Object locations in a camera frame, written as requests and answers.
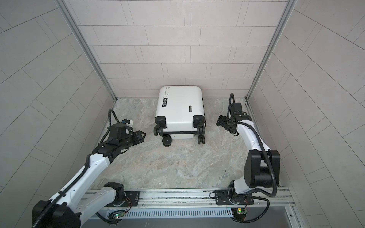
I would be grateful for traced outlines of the black and white suitcase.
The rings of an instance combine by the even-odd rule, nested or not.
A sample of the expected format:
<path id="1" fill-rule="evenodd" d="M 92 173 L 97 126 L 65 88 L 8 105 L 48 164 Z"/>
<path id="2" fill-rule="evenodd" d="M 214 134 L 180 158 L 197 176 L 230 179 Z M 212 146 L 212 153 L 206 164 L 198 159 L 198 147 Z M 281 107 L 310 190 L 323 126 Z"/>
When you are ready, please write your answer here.
<path id="1" fill-rule="evenodd" d="M 202 90 L 197 86 L 164 86 L 160 89 L 155 116 L 155 136 L 169 147 L 173 140 L 197 136 L 205 144 L 206 118 Z"/>

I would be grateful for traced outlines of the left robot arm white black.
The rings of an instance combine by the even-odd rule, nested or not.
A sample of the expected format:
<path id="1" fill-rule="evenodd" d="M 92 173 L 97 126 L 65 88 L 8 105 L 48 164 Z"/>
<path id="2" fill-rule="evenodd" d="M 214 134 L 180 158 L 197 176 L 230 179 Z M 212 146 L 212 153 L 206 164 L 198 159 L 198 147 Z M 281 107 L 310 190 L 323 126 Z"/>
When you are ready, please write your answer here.
<path id="1" fill-rule="evenodd" d="M 99 192 L 81 203 L 80 200 L 96 178 L 116 157 L 130 147 L 143 143 L 146 134 L 134 131 L 130 124 L 122 122 L 109 127 L 102 141 L 86 157 L 78 173 L 49 200 L 40 200 L 32 209 L 34 228 L 80 228 L 89 218 L 108 204 L 126 202 L 124 186 L 108 182 Z"/>

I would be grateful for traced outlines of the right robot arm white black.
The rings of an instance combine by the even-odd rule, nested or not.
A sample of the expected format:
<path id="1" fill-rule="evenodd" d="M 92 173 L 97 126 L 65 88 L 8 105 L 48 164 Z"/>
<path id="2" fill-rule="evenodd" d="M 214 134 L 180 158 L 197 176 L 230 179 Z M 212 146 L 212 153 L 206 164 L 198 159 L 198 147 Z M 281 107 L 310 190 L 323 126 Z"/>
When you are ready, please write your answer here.
<path id="1" fill-rule="evenodd" d="M 252 118 L 243 111 L 241 103 L 232 102 L 226 116 L 219 116 L 217 126 L 222 126 L 235 136 L 241 136 L 249 149 L 243 176 L 233 180 L 228 187 L 228 197 L 235 202 L 240 196 L 248 197 L 260 192 L 268 197 L 277 195 L 280 155 L 271 150 L 256 131 Z"/>

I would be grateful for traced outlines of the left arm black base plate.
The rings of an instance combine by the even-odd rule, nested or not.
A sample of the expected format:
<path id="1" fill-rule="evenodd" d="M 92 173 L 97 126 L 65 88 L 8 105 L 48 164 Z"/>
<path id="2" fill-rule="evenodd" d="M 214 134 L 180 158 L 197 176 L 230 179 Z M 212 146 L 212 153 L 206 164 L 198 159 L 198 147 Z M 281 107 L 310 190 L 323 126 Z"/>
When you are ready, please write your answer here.
<path id="1" fill-rule="evenodd" d="M 123 201 L 112 202 L 107 204 L 105 207 L 137 207 L 140 193 L 140 191 L 125 191 Z"/>

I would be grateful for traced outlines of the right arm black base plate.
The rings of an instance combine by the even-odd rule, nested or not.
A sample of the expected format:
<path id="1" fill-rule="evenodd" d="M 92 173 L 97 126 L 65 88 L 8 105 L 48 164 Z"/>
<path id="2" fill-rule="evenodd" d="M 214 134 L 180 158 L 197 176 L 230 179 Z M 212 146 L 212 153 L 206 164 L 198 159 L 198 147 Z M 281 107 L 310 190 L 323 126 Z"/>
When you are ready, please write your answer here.
<path id="1" fill-rule="evenodd" d="M 254 200 L 246 195 L 236 194 L 234 191 L 223 189 L 215 190 L 210 193 L 209 197 L 214 199 L 216 205 L 253 205 Z"/>

